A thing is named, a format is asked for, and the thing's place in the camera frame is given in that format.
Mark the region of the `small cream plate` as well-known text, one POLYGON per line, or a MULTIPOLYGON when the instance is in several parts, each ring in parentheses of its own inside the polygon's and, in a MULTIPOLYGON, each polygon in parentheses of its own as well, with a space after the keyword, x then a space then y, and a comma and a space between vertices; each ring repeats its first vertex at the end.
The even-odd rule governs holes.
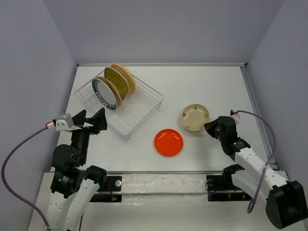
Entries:
POLYGON ((204 129, 204 124, 210 120, 209 111, 201 104, 191 104, 181 113, 181 124, 189 131, 197 132, 204 129))

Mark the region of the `white green-rimmed plate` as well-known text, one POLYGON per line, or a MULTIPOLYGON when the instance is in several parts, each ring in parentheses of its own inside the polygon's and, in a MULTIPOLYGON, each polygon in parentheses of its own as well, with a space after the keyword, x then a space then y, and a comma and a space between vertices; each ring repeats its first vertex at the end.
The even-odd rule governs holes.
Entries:
POLYGON ((96 97, 105 107, 113 111, 117 109, 115 93, 111 90, 111 87, 108 86, 105 80, 96 77, 92 80, 91 85, 96 97))

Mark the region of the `beige floral plate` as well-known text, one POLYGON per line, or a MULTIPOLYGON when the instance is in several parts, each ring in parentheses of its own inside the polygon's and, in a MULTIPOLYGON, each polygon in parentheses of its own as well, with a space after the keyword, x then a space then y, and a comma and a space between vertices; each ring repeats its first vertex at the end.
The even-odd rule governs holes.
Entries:
POLYGON ((115 96, 117 107, 120 107, 122 104, 122 99, 121 99, 121 95, 117 87, 111 81, 107 80, 104 77, 102 77, 102 81, 110 88, 110 90, 115 96))

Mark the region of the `white wire dish rack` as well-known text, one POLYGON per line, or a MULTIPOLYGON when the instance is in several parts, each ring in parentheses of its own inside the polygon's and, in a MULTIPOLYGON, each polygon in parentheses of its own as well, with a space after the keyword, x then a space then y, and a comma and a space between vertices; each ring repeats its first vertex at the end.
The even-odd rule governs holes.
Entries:
POLYGON ((130 139, 159 110, 164 97, 134 76, 136 91, 133 94, 128 93, 121 106, 116 110, 110 110, 98 100, 91 85, 94 78, 104 77, 105 68, 97 74, 84 74, 76 77, 77 90, 75 91, 75 96, 92 114, 104 107, 108 125, 113 127, 124 138, 130 139))

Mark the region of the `orange plate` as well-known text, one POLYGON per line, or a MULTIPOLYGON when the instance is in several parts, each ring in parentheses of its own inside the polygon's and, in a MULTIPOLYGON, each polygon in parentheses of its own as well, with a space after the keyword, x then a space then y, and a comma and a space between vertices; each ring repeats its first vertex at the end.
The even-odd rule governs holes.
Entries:
POLYGON ((154 146, 162 156, 174 157, 181 152, 184 146, 184 141, 179 132, 167 128, 156 134, 154 138, 154 146))

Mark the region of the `woven bamboo tray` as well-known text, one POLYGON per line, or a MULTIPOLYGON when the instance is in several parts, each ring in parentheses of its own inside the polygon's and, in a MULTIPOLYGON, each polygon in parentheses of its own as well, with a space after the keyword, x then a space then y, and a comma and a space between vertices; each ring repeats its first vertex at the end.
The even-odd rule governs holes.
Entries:
POLYGON ((104 69, 104 77, 116 86, 120 92, 121 100, 123 101, 128 94, 128 82, 126 79, 111 67, 106 67, 104 69))

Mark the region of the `tan round plate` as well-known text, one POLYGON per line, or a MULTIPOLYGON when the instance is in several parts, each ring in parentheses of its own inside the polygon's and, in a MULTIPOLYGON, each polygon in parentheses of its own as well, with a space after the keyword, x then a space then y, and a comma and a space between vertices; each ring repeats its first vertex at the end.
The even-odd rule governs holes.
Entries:
POLYGON ((128 83, 128 93, 133 94, 136 91, 136 82, 134 76, 121 64, 111 64, 112 69, 121 74, 128 83))

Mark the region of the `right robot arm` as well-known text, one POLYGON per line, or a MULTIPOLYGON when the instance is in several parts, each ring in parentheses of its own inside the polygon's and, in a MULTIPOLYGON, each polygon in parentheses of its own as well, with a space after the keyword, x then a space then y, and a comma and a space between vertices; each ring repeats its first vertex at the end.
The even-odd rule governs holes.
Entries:
POLYGON ((307 219, 308 207, 303 186, 296 180, 289 181, 274 171, 254 152, 251 145, 238 137, 236 122, 230 116, 220 116, 205 123, 206 132, 219 140, 223 152, 235 163, 223 169, 218 183, 213 186, 239 188, 251 197, 248 213, 258 199, 265 203, 265 212, 278 229, 307 219))

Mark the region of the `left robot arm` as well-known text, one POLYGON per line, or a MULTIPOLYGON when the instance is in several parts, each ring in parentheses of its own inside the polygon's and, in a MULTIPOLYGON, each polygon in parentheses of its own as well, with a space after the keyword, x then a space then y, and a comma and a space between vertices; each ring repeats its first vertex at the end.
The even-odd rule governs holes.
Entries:
POLYGON ((101 108, 92 117, 86 110, 75 116, 64 114, 46 124, 47 129, 71 133, 69 144, 58 145, 52 154, 54 176, 46 215, 50 231, 74 231, 91 198, 106 184, 106 170, 85 165, 91 135, 107 130, 105 109, 101 108))

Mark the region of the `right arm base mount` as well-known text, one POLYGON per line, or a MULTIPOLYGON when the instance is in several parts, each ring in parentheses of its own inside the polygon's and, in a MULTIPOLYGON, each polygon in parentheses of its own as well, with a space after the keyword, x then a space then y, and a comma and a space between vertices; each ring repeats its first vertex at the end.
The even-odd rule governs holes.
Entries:
POLYGON ((251 199, 251 196, 242 189, 234 185, 227 186, 223 182, 222 175, 207 175, 205 190, 208 192, 209 202, 250 201, 251 199))

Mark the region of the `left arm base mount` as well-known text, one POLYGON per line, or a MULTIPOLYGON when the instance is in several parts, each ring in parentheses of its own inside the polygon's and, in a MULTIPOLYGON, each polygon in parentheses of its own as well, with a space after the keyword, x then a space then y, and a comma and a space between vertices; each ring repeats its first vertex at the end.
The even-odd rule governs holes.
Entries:
POLYGON ((92 196, 91 203, 121 203, 122 202, 122 176, 110 175, 107 176, 107 181, 104 186, 92 196))

